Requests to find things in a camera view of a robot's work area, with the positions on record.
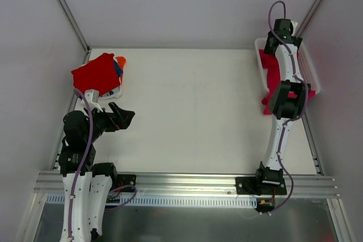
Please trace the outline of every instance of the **folded clothing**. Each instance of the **folded clothing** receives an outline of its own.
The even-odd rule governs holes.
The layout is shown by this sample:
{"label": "folded clothing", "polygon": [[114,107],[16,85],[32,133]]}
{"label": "folded clothing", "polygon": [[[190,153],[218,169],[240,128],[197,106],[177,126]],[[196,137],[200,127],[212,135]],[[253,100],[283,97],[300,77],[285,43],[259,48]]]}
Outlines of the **folded clothing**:
{"label": "folded clothing", "polygon": [[89,89],[95,89],[99,91],[99,96],[103,96],[110,90],[120,86],[121,83],[113,57],[114,54],[112,53],[103,53],[88,64],[73,70],[71,73],[73,74],[74,87],[83,93]]}
{"label": "folded clothing", "polygon": [[[263,69],[267,69],[267,87],[269,89],[269,94],[267,97],[262,99],[262,104],[265,105],[263,110],[264,114],[271,114],[269,110],[269,102],[276,88],[281,82],[280,78],[280,68],[278,66],[278,60],[275,56],[265,54],[263,49],[259,49],[261,64]],[[310,90],[308,98],[312,98],[315,95],[314,90]],[[289,97],[296,97],[295,94],[289,94]]]}

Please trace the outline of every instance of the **gray wall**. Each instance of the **gray wall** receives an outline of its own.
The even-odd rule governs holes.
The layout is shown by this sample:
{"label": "gray wall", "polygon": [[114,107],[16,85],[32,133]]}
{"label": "gray wall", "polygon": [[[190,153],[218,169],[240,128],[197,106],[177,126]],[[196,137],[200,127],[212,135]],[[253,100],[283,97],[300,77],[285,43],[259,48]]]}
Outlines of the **gray wall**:
{"label": "gray wall", "polygon": [[0,241],[15,241],[84,53],[56,0],[0,0]]}
{"label": "gray wall", "polygon": [[304,38],[322,92],[309,105],[326,174],[339,182],[357,241],[363,241],[362,0],[325,0]]}
{"label": "gray wall", "polygon": [[[251,48],[275,0],[67,0],[91,46]],[[302,21],[313,0],[284,0]],[[276,9],[274,16],[281,16]]]}

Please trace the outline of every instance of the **white basket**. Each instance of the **white basket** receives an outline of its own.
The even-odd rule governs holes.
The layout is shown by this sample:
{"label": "white basket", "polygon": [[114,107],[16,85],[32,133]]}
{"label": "white basket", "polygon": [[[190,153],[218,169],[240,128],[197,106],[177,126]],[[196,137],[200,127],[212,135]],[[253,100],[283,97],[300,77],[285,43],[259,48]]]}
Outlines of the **white basket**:
{"label": "white basket", "polygon": [[[259,63],[261,79],[263,82],[263,87],[266,92],[269,93],[269,89],[267,87],[267,69],[262,68],[261,57],[259,53],[259,49],[264,49],[266,45],[266,38],[257,38],[255,40],[255,48],[257,54],[257,62]],[[310,83],[311,89],[315,91],[316,94],[320,92],[320,84],[318,82],[318,77],[316,75],[313,64],[311,63],[311,59],[306,50],[304,43],[302,42],[299,48],[299,57],[297,58],[297,62],[299,64],[300,73],[303,79]]]}

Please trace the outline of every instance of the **gray floor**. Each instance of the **gray floor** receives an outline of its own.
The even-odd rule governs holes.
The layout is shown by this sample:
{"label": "gray floor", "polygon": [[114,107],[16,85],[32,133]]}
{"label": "gray floor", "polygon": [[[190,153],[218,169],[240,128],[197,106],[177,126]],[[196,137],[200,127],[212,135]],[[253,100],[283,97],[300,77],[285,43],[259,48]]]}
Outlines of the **gray floor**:
{"label": "gray floor", "polygon": [[[58,242],[62,205],[46,205],[35,242]],[[325,200],[290,200],[272,216],[222,208],[127,207],[105,213],[98,242],[333,242]]]}

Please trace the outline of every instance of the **purple cable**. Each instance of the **purple cable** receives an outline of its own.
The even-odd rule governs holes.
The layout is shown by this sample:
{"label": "purple cable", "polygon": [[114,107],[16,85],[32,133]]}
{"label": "purple cable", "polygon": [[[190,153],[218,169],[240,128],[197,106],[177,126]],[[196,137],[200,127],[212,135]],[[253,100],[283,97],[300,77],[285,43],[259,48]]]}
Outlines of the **purple cable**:
{"label": "purple cable", "polygon": [[290,193],[289,195],[285,198],[285,200],[280,204],[278,205],[274,210],[273,212],[275,212],[276,210],[278,210],[279,208],[281,208],[282,206],[284,206],[288,200],[291,198],[292,194],[293,194],[293,191],[294,191],[294,179],[293,177],[291,176],[291,174],[286,170],[286,168],[284,167],[283,163],[282,163],[282,160],[281,160],[281,146],[282,146],[282,141],[284,139],[284,134],[285,134],[285,126],[289,123],[289,122],[292,122],[292,121],[297,121],[299,120],[305,113],[305,109],[306,109],[306,105],[307,105],[307,99],[308,99],[308,96],[309,96],[309,87],[307,86],[307,83],[303,80],[303,79],[300,79],[298,76],[296,76],[296,66],[295,66],[295,60],[294,60],[294,55],[291,51],[291,49],[289,48],[289,46],[280,38],[278,37],[278,35],[276,34],[276,32],[273,30],[272,28],[272,25],[271,25],[271,12],[272,12],[272,9],[273,7],[278,4],[278,3],[281,3],[284,7],[284,18],[286,18],[286,5],[285,5],[285,2],[284,1],[276,1],[274,4],[272,4],[269,12],[268,12],[268,25],[270,27],[270,31],[271,33],[274,35],[274,37],[276,39],[278,39],[278,41],[280,43],[282,43],[282,45],[284,47],[286,47],[287,51],[289,52],[289,55],[290,55],[290,58],[291,58],[291,62],[292,62],[292,67],[293,67],[293,74],[294,74],[294,78],[296,80],[298,80],[299,82],[301,82],[302,84],[304,84],[304,87],[305,87],[305,101],[304,101],[304,105],[302,107],[302,110],[301,110],[301,114],[296,117],[296,118],[291,118],[289,120],[287,120],[285,123],[284,123],[284,127],[282,128],[282,131],[281,131],[281,137],[280,137],[280,140],[278,142],[278,146],[277,146],[277,159],[278,159],[278,163],[280,164],[282,170],[286,173],[286,175],[290,178],[291,180],[291,189],[290,189]]}
{"label": "purple cable", "polygon": [[125,202],[123,202],[122,204],[120,204],[120,205],[118,205],[118,206],[116,206],[115,208],[110,208],[110,209],[106,209],[106,211],[114,211],[114,210],[117,210],[117,209],[119,209],[119,208],[122,208],[122,207],[124,207],[127,203],[130,203],[135,197],[136,197],[136,193],[137,193],[137,189],[136,189],[136,187],[134,186],[134,185],[131,185],[131,184],[128,184],[128,185],[124,185],[124,186],[121,186],[121,187],[118,187],[118,188],[116,188],[116,189],[114,189],[114,190],[111,190],[110,192],[109,192],[109,194],[111,194],[111,193],[114,193],[114,192],[116,192],[116,191],[118,191],[118,190],[122,190],[122,189],[124,189],[124,188],[133,188],[134,189],[134,195],[132,195],[132,197],[130,197],[127,201],[125,201]]}
{"label": "purple cable", "polygon": [[[88,111],[88,117],[90,120],[90,133],[88,134],[88,140],[87,140],[85,153],[83,154],[82,160],[81,160],[81,162],[77,168],[77,171],[75,173],[75,176],[74,176],[74,180],[73,180],[71,191],[70,191],[71,196],[74,196],[75,184],[77,183],[77,178],[81,172],[81,168],[83,167],[83,164],[85,163],[85,160],[87,158],[87,154],[90,150],[91,142],[92,142],[92,134],[93,134],[93,118],[92,118],[92,114],[91,114],[91,112],[92,112],[91,107],[90,107],[87,99],[85,98],[85,95],[79,89],[75,88],[74,93],[78,97],[81,97],[81,99],[85,102],[85,105],[86,105],[86,108]],[[72,209],[73,209],[73,199],[71,198],[69,200],[69,211],[68,211],[68,237],[69,238],[72,238]]]}

